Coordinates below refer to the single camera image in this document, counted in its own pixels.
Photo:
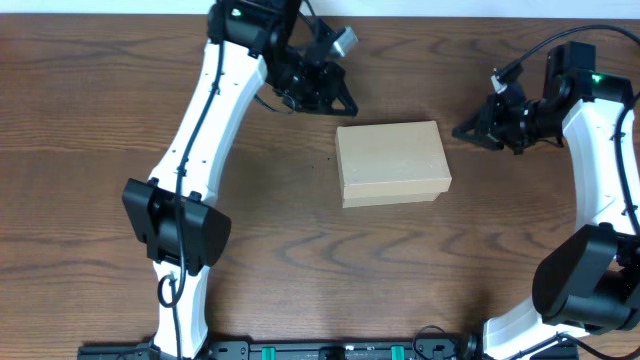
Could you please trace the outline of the cardboard box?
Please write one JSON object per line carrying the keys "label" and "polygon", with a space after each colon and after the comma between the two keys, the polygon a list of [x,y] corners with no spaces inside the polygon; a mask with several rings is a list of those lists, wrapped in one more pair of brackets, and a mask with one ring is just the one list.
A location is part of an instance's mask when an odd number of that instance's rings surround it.
{"label": "cardboard box", "polygon": [[450,188],[434,121],[339,127],[335,145],[344,208],[429,202]]}

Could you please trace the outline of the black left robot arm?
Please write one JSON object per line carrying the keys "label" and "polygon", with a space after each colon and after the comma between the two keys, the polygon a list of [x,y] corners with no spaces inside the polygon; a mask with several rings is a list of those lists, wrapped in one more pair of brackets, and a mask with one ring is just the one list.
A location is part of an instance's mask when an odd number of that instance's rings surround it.
{"label": "black left robot arm", "polygon": [[158,279],[152,359],[206,356],[207,281],[232,226],[216,207],[222,172],[260,89],[270,86],[290,113],[358,111],[339,63],[356,45],[354,30],[315,19],[311,40],[293,46],[300,8],[297,1],[212,5],[199,80],[177,133],[149,177],[124,187],[126,214]]}

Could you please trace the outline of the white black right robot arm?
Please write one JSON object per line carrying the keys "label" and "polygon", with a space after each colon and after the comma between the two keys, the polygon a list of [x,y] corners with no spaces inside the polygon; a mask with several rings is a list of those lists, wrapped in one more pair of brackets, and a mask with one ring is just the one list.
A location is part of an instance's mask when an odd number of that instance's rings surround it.
{"label": "white black right robot arm", "polygon": [[594,46],[568,42],[547,56],[542,97],[526,97],[521,66],[494,74],[493,93],[455,138],[522,153],[567,148],[576,196],[573,235],[537,267],[530,296],[487,320],[483,359],[567,359],[584,338],[639,323],[639,174],[632,139],[637,95],[600,73]]}

